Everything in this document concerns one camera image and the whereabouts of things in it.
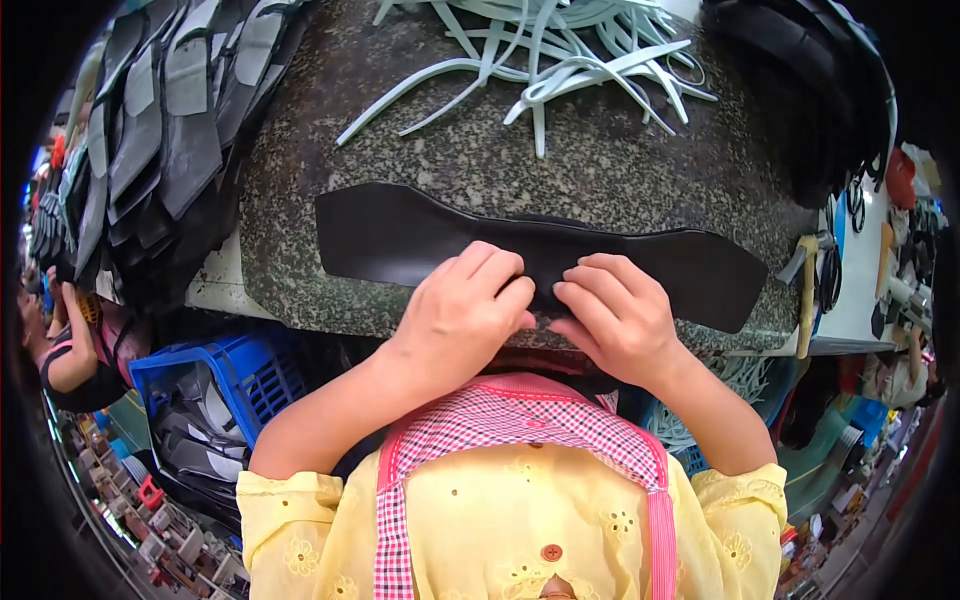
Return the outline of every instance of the granite countertop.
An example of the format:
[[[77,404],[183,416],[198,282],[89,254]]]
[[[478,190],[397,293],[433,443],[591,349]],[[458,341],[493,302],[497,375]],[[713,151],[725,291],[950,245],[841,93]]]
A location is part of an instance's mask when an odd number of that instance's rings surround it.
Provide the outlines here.
[[[460,107],[406,137],[396,132],[453,98],[475,77],[449,73],[382,112],[343,148],[334,139],[383,93],[415,71],[461,57],[430,7],[395,7],[379,27],[378,0],[327,0],[307,30],[243,167],[240,241],[247,293],[285,324],[388,337],[411,290],[324,273],[313,198],[372,180],[413,184],[442,202],[487,216],[541,213],[620,233],[704,228],[731,238],[771,270],[737,334],[677,321],[691,348],[779,348],[797,323],[798,298],[773,275],[816,212],[791,202],[764,128],[726,55],[694,26],[688,48],[719,103],[685,98],[689,125],[645,84],[677,132],[642,125],[615,84],[546,107],[547,157],[536,158],[530,112],[502,125],[520,84],[491,79]],[[545,331],[513,346],[563,348]]]

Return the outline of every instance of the brown button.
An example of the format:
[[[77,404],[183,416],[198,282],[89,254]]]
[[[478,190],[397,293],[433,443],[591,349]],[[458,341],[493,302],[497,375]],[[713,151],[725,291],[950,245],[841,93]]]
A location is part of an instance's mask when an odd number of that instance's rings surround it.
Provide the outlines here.
[[[548,563],[555,563],[564,555],[564,550],[555,543],[549,543],[540,551],[540,557]]]

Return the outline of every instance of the woman in black top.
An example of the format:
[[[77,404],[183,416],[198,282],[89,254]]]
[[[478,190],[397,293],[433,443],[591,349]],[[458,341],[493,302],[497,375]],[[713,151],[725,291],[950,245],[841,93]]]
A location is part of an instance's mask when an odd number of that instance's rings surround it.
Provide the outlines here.
[[[14,335],[20,339],[17,369],[28,393],[42,388],[57,408],[89,413],[110,406],[132,386],[127,365],[148,354],[142,327],[132,319],[116,326],[120,307],[104,302],[100,324],[84,318],[71,283],[51,277],[55,299],[49,329],[36,297],[19,290]]]

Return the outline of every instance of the checkered apron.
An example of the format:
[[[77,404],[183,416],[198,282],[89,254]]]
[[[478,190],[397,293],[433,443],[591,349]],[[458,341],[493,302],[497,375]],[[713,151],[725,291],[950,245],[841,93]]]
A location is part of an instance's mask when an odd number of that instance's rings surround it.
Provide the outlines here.
[[[653,600],[674,597],[677,540],[667,494],[666,452],[649,432],[546,377],[476,377],[449,396],[395,423],[380,450],[376,497],[376,598],[412,599],[413,567],[403,480],[450,452],[501,444],[559,444],[588,449],[648,493]]]

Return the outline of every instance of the hammer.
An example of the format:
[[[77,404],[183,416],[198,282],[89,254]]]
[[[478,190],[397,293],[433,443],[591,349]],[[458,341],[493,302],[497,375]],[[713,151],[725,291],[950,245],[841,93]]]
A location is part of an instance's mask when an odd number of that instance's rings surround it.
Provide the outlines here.
[[[789,284],[804,265],[804,294],[800,300],[800,334],[797,336],[797,358],[806,358],[810,348],[810,336],[813,334],[813,282],[816,279],[817,252],[830,250],[836,246],[836,238],[825,229],[801,236],[793,258],[787,263],[777,280]]]

